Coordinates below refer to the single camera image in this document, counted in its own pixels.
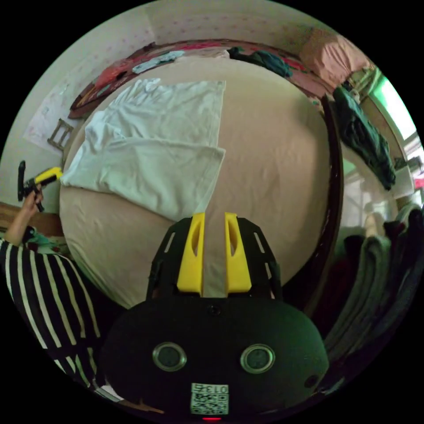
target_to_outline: window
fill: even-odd
[[[372,94],[379,100],[381,105],[393,119],[404,140],[416,132],[415,125],[408,109],[406,109],[398,92],[385,76],[380,79],[380,82],[372,91]]]

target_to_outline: wooden bed frame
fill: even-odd
[[[283,286],[285,302],[311,315],[318,302],[320,286],[325,282],[336,245],[343,204],[343,157],[334,100],[326,95],[321,99],[328,130],[330,150],[330,182],[328,207],[318,245],[309,261]]]

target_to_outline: striped shirt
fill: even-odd
[[[119,401],[97,367],[104,338],[125,310],[71,260],[0,239],[0,272],[31,333],[54,363],[89,390]]]

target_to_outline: hand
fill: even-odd
[[[37,189],[39,190],[38,194],[35,194],[34,191],[32,191],[25,199],[23,205],[22,205],[22,211],[27,215],[29,218],[32,218],[37,212],[38,212],[38,203],[41,203],[43,201],[43,193],[41,191],[41,185],[39,184],[37,186]]]

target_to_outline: bed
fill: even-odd
[[[161,84],[227,82],[219,136],[227,152],[206,211],[204,296],[224,296],[224,212],[262,228],[282,283],[292,281],[322,244],[323,230],[331,239],[326,224],[333,153],[322,115],[295,85],[245,62],[184,57],[138,78],[154,77]],[[65,169],[83,140],[84,127]],[[151,261],[171,222],[115,195],[73,187],[61,187],[60,216],[69,249],[93,283],[124,307],[143,301]]]
[[[134,59],[135,66],[172,50],[184,50],[186,55],[210,55],[213,54],[213,52],[225,51],[235,46],[240,47],[243,54],[251,54],[256,50],[265,50],[283,59],[290,66],[290,69],[293,72],[292,77],[290,77],[288,80],[295,84],[308,97],[313,99],[317,106],[319,106],[320,98],[322,98],[325,94],[331,93],[333,91],[333,88],[329,84],[315,75],[307,66],[302,63],[298,57],[281,49],[258,43],[221,39],[191,40],[153,46],[149,49],[144,47],[135,51],[131,56],[128,57],[128,59]],[[96,88],[94,82],[90,83],[87,87],[84,88],[84,90],[82,90],[82,92],[77,96],[71,105],[68,117],[71,119],[87,117],[110,94],[136,77],[137,75],[135,73],[128,72],[120,79],[102,88]]]

